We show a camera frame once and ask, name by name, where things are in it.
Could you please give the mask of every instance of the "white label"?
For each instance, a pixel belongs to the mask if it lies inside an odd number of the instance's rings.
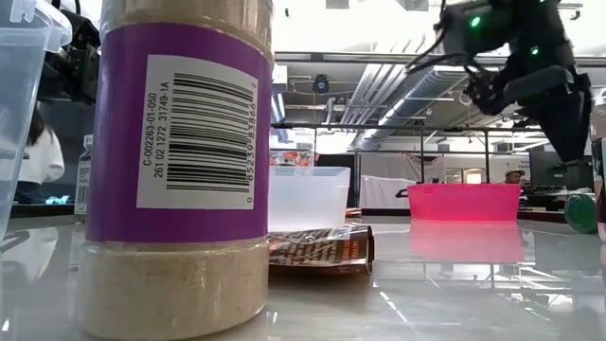
[[[80,161],[78,164],[78,182],[76,183],[76,204],[74,213],[86,214],[88,208],[88,185],[91,181],[91,162]]]
[[[253,209],[257,88],[229,66],[150,55],[137,207]]]

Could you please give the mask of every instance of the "pink container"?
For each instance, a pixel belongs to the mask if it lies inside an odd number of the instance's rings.
[[[439,221],[517,219],[519,185],[426,184],[408,187],[413,218]]]

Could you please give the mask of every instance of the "white table surface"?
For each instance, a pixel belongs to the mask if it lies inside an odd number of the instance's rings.
[[[200,340],[606,339],[600,262],[606,246],[597,236],[518,222],[521,231],[506,236],[449,227],[428,239],[407,218],[364,221],[376,239],[372,277],[271,278],[257,317]],[[36,222],[11,222],[11,230]],[[81,234],[69,225],[21,231],[27,240],[3,256],[0,340],[95,340],[70,319],[76,271],[70,253]],[[435,259],[415,252],[433,252]]]

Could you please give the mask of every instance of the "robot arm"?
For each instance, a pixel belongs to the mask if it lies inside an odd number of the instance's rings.
[[[517,102],[523,108],[519,114],[537,121],[567,162],[583,156],[592,98],[589,77],[575,67],[559,3],[473,0],[445,7],[437,24],[437,44],[444,46],[441,60],[462,64],[470,74],[466,93],[482,113],[498,115]],[[473,60],[504,44],[511,54],[501,71],[490,72]]]

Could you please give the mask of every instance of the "powder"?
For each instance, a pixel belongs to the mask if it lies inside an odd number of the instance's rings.
[[[271,61],[272,15],[271,0],[105,0],[101,34],[137,24],[185,24],[236,38]],[[119,340],[176,340],[218,332],[263,308],[268,259],[264,237],[89,241],[80,250],[75,316],[86,332]]]

